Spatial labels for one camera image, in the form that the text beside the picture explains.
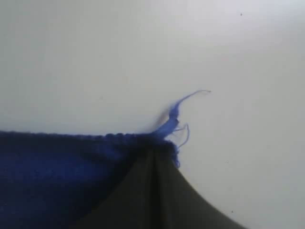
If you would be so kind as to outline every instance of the white wall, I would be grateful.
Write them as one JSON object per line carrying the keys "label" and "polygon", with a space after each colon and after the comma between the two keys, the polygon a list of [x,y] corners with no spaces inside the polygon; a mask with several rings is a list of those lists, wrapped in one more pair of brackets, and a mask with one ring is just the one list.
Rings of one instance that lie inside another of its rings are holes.
{"label": "white wall", "polygon": [[251,229],[303,229],[304,14],[303,0],[0,0],[0,129],[150,131],[210,89],[182,106],[183,174]]}

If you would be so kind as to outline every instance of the blue knitted fabric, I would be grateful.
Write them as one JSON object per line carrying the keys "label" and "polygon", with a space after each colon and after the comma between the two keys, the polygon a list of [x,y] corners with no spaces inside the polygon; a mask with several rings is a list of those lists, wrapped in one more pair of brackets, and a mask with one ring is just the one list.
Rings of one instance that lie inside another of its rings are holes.
{"label": "blue knitted fabric", "polygon": [[187,97],[149,134],[0,132],[0,228],[60,229],[86,215],[111,193],[143,150],[166,142],[179,123],[179,104]]}

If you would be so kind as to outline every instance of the white background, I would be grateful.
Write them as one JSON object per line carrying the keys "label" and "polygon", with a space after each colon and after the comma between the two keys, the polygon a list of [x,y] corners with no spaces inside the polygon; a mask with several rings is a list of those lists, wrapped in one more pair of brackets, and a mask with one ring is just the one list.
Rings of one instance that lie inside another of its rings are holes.
{"label": "white background", "polygon": [[148,132],[209,89],[183,174],[250,229],[304,229],[304,42],[304,0],[0,0],[0,129]]}

